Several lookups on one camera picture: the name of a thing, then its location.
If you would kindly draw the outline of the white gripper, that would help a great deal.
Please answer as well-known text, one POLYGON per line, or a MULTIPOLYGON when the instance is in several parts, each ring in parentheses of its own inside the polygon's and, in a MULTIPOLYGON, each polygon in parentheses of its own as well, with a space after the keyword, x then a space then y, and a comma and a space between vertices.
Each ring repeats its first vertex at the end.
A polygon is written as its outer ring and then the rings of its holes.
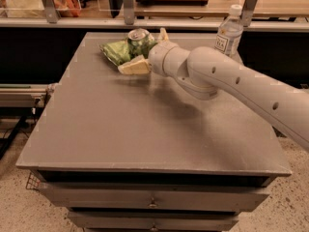
POLYGON ((152 69, 154 73, 162 76, 175 76, 179 65, 175 52, 179 46, 168 40, 166 29, 161 28, 157 37, 159 43, 150 50, 148 60, 143 55, 139 55, 120 65, 118 67, 119 72, 125 75, 141 75, 148 74, 152 69))

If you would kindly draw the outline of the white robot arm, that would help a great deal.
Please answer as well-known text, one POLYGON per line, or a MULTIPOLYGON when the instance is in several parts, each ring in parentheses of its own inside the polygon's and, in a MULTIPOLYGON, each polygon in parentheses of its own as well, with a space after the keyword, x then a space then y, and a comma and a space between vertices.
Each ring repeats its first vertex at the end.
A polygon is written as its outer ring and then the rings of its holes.
POLYGON ((124 74, 151 70, 173 78, 199 100, 210 100, 221 89, 309 151, 307 92, 249 69, 211 47, 186 50, 169 41, 165 31, 161 32, 158 43, 141 28, 130 31, 127 40, 134 52, 148 50, 149 53, 146 66, 124 65, 124 74))

